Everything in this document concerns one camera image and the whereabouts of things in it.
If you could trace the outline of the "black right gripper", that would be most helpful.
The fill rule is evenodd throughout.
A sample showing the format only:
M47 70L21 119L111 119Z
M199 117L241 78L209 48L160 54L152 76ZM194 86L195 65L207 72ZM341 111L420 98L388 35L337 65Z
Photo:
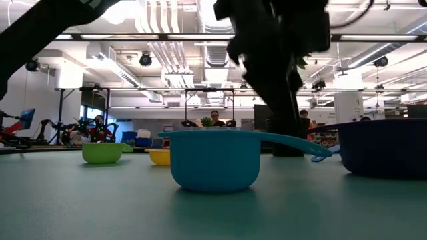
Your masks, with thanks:
M215 18L228 18L234 37L227 46L229 58L258 58L273 51L284 58L305 57L330 48L328 0L216 0ZM303 86L297 67L290 71L268 69L261 63L244 63L244 79L272 112L266 126L271 133L299 133L296 93Z

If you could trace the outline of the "teal measuring cup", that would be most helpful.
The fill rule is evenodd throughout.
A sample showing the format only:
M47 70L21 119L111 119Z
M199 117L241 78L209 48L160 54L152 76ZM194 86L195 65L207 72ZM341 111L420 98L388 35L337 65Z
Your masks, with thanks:
M198 192L235 192L252 185L260 172L261 142L287 145L312 155L332 152L305 139L238 130L169 131L170 169L175 182Z

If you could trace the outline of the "purple measuring cup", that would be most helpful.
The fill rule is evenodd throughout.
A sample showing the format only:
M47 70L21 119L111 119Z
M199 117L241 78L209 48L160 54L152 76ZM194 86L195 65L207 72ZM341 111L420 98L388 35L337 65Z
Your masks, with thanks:
M336 130L342 165L366 177L427 180L427 119L383 119L326 125Z

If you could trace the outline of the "yellow measuring cup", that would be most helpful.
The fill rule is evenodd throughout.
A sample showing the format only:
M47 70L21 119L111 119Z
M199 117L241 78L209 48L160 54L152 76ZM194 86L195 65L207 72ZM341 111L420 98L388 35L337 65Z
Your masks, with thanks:
M170 165L170 150L169 149L146 149L151 161L155 165L169 166Z

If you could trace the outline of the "green measuring cup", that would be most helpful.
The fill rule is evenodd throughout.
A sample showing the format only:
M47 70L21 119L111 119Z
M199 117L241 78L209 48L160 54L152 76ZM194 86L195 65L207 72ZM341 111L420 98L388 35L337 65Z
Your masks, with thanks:
M90 164L116 163L123 153L132 153L133 148L126 143L84 143L82 157Z

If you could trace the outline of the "black monitor screen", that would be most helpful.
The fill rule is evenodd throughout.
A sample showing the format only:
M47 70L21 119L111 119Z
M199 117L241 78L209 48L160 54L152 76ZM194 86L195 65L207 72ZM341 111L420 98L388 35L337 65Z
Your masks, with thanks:
M254 105L254 129L265 130L266 119L270 117L270 109L267 105Z

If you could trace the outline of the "black computer monitor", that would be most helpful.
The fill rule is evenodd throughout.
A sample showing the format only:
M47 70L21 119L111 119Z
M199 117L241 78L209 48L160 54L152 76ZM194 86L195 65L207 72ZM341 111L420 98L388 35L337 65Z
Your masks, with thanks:
M413 119L427 119L427 105L408 105L408 117Z

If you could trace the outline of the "green table mat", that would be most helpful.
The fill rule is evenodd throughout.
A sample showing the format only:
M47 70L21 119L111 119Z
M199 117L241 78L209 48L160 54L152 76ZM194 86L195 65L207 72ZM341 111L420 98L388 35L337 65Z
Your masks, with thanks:
M145 154L0 155L0 240L427 240L427 181L263 155L249 189L218 195L180 188Z

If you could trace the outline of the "blue tilted monitor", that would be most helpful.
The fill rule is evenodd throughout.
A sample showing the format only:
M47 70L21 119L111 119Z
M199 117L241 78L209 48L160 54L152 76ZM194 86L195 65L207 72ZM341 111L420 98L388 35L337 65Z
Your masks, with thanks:
M27 130L31 128L35 109L28 109L21 112L19 116L19 123L21 124L20 130Z

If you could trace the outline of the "ribbed silver ceiling duct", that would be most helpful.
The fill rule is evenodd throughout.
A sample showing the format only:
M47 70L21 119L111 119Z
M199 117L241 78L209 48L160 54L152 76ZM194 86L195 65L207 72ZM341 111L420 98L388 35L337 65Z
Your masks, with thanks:
M234 33L228 18L217 21L214 13L216 0L196 0L197 19L201 33ZM204 77L207 86L211 88L232 88L228 81L230 59L226 51L228 42L206 43L203 46Z

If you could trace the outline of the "black rig frame with monitor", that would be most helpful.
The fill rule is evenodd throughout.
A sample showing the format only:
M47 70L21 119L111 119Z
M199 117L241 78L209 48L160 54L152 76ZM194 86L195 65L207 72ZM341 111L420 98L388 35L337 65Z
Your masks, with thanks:
M89 139L91 138L89 126L95 121L95 119L90 120L87 118L88 107L101 110L104 113L104 123L95 125L94 138L97 139L96 137L99 131L102 131L105 134L104 137L107 137L107 119L109 116L109 104L111 97L110 88L102 88L98 84L95 84L93 87L56 88L55 90L60 92L59 116L56 127L57 145L60 143L65 145L70 144L71 132L73 131L77 131ZM63 102L73 92L81 93L80 105L84 106L85 115L83 116L83 120L78 118L75 120L75 123L65 124L63 122Z

